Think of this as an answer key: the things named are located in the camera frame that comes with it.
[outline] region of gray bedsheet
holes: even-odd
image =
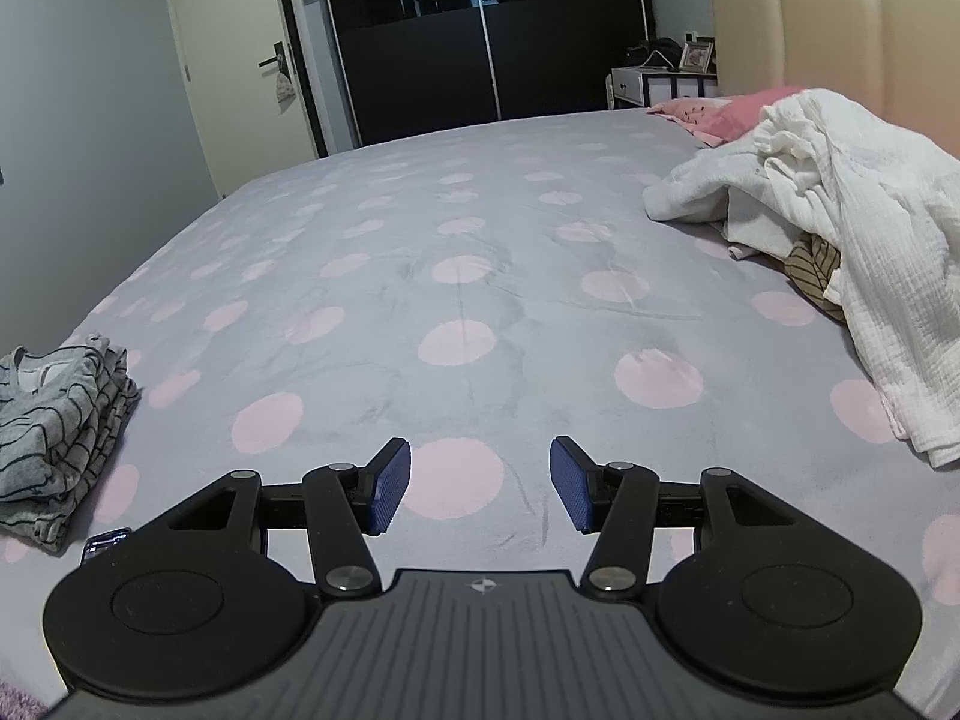
[[[640,111],[437,133],[243,187],[119,285],[78,332],[145,388],[60,559],[0,546],[0,675],[62,685],[43,600],[80,541],[136,528],[229,469],[294,482],[414,446],[371,550],[399,566],[568,567],[593,538],[551,488],[552,437],[696,481],[729,466],[890,562],[923,599],[901,680],[960,704],[960,475],[894,440],[846,330],[703,230],[651,223],[643,186],[697,148]],[[652,578],[691,549],[663,533]],[[272,557],[310,577],[305,539]]]

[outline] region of white muslin cloth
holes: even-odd
[[[755,129],[700,151],[643,199],[653,220],[715,221],[729,187],[841,251],[827,297],[843,306],[895,435],[934,467],[960,459],[960,161],[811,89],[764,108]],[[736,225],[728,237],[738,241]]]

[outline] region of nightstand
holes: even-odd
[[[715,73],[686,73],[656,68],[613,68],[607,76],[607,108],[619,100],[649,108],[676,98],[720,97]]]

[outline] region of folded striped shirt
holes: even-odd
[[[0,531],[59,552],[138,397],[109,338],[0,359]]]

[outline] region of door handle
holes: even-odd
[[[283,50],[283,42],[274,44],[274,55],[270,59],[264,59],[262,62],[258,63],[259,68],[265,68],[267,65],[272,65],[274,62],[277,62],[277,69],[280,70],[282,74],[290,77],[290,67],[287,65],[287,53]]]

